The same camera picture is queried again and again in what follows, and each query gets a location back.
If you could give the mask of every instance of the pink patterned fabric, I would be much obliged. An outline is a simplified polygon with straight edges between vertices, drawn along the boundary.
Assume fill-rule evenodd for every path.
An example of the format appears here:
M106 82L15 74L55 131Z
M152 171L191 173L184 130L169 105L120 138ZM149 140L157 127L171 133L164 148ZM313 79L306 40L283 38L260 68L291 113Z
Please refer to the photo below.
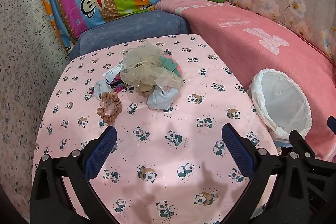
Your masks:
M317 157L333 159L336 136L328 129L327 119L336 117L335 68L325 54L286 27L233 5L162 0L156 9L186 18L192 32L201 35L244 88L265 68L283 71L298 83L313 119L306 141Z
M238 80L201 37L177 35L149 42L172 52L185 83L164 111L150 110L147 98L136 90L119 93L123 111L115 122L117 146L90 183L123 224L221 221L248 183L222 144L222 126L229 122L242 136L250 133L257 148L272 154L276 148ZM142 43L106 48L67 66L43 116L34 170L44 153L67 156L102 133L106 125L96 114L99 101L90 97L89 87L122 60L123 51ZM273 183L272 178L260 205ZM66 185L77 212L84 215Z

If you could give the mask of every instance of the crumpled cloth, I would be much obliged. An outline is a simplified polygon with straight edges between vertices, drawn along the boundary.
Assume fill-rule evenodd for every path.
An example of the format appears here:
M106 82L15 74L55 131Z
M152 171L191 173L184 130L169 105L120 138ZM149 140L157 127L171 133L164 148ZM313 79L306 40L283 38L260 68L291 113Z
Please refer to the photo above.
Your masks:
M145 94L150 93L154 85L160 88L164 86L181 88L182 79L162 66L160 61L162 55L164 51L149 42L129 49L124 54L124 63L120 71L121 80L138 87Z
M101 101L101 95L104 92L111 92L112 88L106 83L104 80L98 80L94 85L93 95L97 98L97 100Z
M159 86L148 96L147 105L150 109L169 109L174 98L178 95L179 90L170 88L167 94L164 94Z

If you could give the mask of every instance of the purple stripe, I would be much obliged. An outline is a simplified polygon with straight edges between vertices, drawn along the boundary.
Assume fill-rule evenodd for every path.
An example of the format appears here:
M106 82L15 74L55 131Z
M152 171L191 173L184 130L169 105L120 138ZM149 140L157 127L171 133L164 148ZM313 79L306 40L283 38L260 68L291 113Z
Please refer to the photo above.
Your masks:
M80 10L75 0L61 0L63 8L66 12L66 16L69 19L73 34L75 37L79 37L82 32L88 30L85 24Z

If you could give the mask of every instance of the white plastic bag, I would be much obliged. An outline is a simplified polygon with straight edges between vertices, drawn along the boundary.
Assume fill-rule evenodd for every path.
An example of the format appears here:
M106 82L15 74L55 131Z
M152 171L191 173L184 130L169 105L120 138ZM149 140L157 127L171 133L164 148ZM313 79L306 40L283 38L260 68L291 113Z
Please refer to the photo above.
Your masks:
M264 69L253 77L247 93L277 145L291 146L292 130L305 138L312 126L309 103L299 85L286 74Z

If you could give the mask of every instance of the organza hair tie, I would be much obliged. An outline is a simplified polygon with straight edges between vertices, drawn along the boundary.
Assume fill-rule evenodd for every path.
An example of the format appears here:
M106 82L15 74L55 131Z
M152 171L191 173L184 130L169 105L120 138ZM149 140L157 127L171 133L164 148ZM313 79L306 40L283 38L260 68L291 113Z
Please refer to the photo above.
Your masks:
M104 92L101 95L101 101L104 104L104 107L99 107L97 109L97 114L104 120L106 121L107 125L111 126L119 113L122 111L122 104L120 102L118 93L115 91L111 92ZM106 108L108 108L111 104L114 105L114 109L111 113L111 115L106 114L108 111Z

